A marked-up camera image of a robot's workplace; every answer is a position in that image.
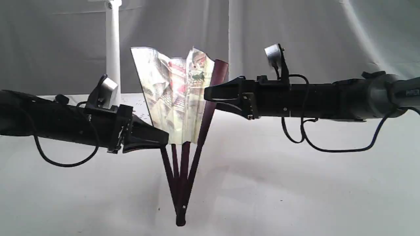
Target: white curtain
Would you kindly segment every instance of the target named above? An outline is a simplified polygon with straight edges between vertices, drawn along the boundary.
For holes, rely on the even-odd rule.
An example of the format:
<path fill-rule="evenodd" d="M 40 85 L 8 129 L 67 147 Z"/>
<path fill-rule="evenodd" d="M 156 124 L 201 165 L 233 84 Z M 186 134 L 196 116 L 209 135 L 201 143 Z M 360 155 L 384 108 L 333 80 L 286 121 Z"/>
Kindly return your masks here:
<path fill-rule="evenodd" d="M 0 89 L 86 94 L 105 72 L 103 3 L 7 1 L 0 19 Z M 420 74 L 419 22 L 418 0 L 123 0 L 122 92 L 141 91 L 132 46 L 171 57 L 195 46 L 228 60 L 230 79 L 273 79 L 264 48 L 278 42 L 312 83 L 377 70 L 408 79 Z"/>

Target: folding fan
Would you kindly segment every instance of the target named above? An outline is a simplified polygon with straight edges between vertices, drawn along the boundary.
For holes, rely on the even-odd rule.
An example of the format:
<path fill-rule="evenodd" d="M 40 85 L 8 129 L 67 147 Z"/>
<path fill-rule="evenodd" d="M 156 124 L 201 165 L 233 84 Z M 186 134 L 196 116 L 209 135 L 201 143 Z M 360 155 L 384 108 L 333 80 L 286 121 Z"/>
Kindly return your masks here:
<path fill-rule="evenodd" d="M 201 150 L 215 110 L 215 103 L 204 100 L 204 89 L 223 82 L 228 64 L 213 61 L 196 48 L 186 59 L 169 58 L 149 47 L 133 47 L 131 53 L 152 125 L 169 133 L 173 172 L 166 147 L 160 150 L 176 224 L 183 226 Z M 197 144 L 197 149 L 188 174 L 191 142 Z M 180 169 L 176 145 L 182 145 Z"/>

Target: white backdrop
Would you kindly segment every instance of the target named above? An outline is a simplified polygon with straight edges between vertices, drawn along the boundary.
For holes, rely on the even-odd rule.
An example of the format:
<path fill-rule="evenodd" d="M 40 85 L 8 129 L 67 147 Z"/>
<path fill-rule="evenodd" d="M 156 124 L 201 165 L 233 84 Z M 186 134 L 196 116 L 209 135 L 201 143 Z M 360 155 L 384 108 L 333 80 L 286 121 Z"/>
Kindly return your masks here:
<path fill-rule="evenodd" d="M 105 69 L 101 7 L 7 2 L 0 8 L 0 88 L 90 92 Z M 138 86 L 130 46 L 179 56 L 194 45 L 229 60 L 231 79 L 274 78 L 263 48 L 276 42 L 290 71 L 311 82 L 379 69 L 419 76 L 419 9 L 416 0 L 123 0 L 123 92 Z M 391 120 L 373 150 L 337 155 L 290 143 L 277 118 L 217 112 L 183 228 L 175 226 L 157 151 L 102 151 L 64 170 L 44 163 L 31 137 L 0 137 L 0 235 L 419 235 L 418 121 L 412 113 Z M 288 120 L 294 136 L 298 122 Z M 308 134 L 321 147 L 361 147 L 377 122 L 320 121 Z M 68 162 L 92 149 L 42 144 Z"/>

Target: table surface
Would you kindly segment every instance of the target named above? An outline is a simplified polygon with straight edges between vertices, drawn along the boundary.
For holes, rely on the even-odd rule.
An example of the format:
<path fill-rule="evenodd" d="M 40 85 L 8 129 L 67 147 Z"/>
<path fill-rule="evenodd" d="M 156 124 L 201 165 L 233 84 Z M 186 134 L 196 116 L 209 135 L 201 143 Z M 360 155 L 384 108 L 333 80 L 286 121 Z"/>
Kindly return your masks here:
<path fill-rule="evenodd" d="M 142 94 L 123 102 L 150 121 Z M 100 149 L 80 167 L 59 168 L 42 160 L 32 137 L 2 136 L 0 235 L 419 235 L 419 121 L 413 113 L 390 119 L 372 150 L 328 154 L 289 142 L 279 118 L 216 111 L 184 227 L 175 225 L 158 150 Z M 370 142 L 378 122 L 319 121 L 307 131 L 319 146 L 355 148 Z M 287 123 L 298 137 L 299 119 Z M 67 163 L 93 150 L 41 145 Z"/>

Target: white tabletop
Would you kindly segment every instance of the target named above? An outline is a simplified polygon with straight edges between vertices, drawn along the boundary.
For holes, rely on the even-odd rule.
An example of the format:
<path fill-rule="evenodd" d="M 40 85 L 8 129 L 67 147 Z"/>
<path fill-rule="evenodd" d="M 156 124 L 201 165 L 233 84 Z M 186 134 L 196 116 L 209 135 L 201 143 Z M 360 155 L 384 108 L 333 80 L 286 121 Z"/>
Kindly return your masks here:
<path fill-rule="evenodd" d="M 123 102 L 148 119 L 141 94 Z M 299 119 L 287 122 L 297 137 Z M 307 131 L 321 147 L 355 148 L 369 144 L 378 122 L 319 121 Z M 372 150 L 326 154 L 289 142 L 279 118 L 216 111 L 184 227 L 175 225 L 158 150 L 100 149 L 80 167 L 59 168 L 42 160 L 32 137 L 3 136 L 0 235 L 419 235 L 419 122 L 413 113 L 390 119 Z M 41 145 L 67 163 L 93 150 Z"/>

